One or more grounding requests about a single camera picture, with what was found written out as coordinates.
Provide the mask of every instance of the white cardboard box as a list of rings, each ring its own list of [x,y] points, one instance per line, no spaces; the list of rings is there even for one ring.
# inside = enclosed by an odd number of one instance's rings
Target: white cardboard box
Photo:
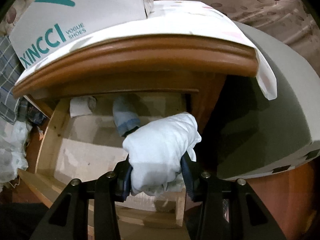
[[[153,0],[35,0],[9,38],[27,69],[95,31],[148,17]]]

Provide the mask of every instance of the wooden drawer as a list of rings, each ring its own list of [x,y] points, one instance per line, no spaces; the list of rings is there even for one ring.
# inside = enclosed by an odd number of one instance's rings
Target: wooden drawer
[[[127,153],[122,149],[123,138],[113,123],[112,102],[117,95],[96,96],[97,107],[93,114],[75,118],[70,118],[70,99],[61,99],[58,103],[44,134],[35,174],[19,171],[21,178],[48,207],[71,179],[97,179],[126,158]],[[135,93],[130,99],[142,124],[181,113],[186,108],[184,95],[178,93]],[[141,193],[129,196],[124,203],[116,203],[121,236],[135,239],[132,238],[135,234],[128,234],[129,228],[129,232],[143,229],[150,233],[163,228],[169,230],[166,234],[172,234],[173,230],[173,235],[179,239],[188,239],[183,225],[185,197],[184,188],[182,192],[165,193],[159,198]],[[93,234],[93,207],[94,200],[90,200],[90,235]]]

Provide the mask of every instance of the folded white garment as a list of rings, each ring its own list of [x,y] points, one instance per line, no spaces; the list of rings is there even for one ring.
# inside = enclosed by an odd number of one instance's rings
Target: folded white garment
[[[181,157],[187,151],[196,161],[193,148],[200,141],[196,119],[188,113],[150,122],[128,135],[123,148],[133,167],[131,194],[143,191],[159,196],[165,191],[181,191]]]

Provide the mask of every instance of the plaid fabric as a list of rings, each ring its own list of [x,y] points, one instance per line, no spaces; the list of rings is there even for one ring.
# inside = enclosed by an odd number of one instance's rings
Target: plaid fabric
[[[7,122],[17,120],[20,99],[14,99],[12,88],[23,72],[8,36],[0,37],[0,116]]]

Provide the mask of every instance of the teal lettering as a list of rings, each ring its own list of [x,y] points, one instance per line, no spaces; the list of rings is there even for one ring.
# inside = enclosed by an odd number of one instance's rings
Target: teal lettering
[[[25,63],[24,68],[28,68],[28,66],[31,66],[31,64],[26,60],[26,54],[23,53],[23,57],[20,57],[20,59]]]
[[[27,51],[27,50],[26,50],[26,54],[27,54],[29,60],[31,61],[31,63],[33,63],[33,61],[32,61],[32,59],[31,59],[30,55],[28,54],[28,51]]]
[[[49,49],[48,48],[45,48],[45,49],[41,49],[40,48],[40,41],[43,40],[43,37],[40,36],[38,39],[37,39],[37,49],[42,53],[42,54],[47,54],[49,52]]]
[[[34,56],[36,56],[37,58],[41,58],[39,52],[37,51],[36,47],[34,46],[34,44],[32,44],[32,48],[34,49],[34,51],[32,49],[28,49],[28,52],[30,54],[30,56],[32,57],[33,61],[36,62],[36,59]]]
[[[62,42],[66,42],[67,40],[66,40],[66,38],[64,37],[64,35],[63,35],[63,33],[62,33],[59,25],[56,23],[56,24],[54,25],[54,27],[56,28],[56,30],[57,30],[57,32],[58,32],[58,34],[59,34]]]
[[[58,46],[60,45],[60,42],[59,42],[59,41],[56,41],[55,43],[51,43],[51,42],[49,41],[49,34],[50,34],[50,33],[53,33],[53,29],[52,29],[52,28],[50,28],[49,30],[47,30],[47,31],[45,32],[45,35],[44,35],[45,42],[46,42],[50,47],[52,47],[52,48],[58,47]]]

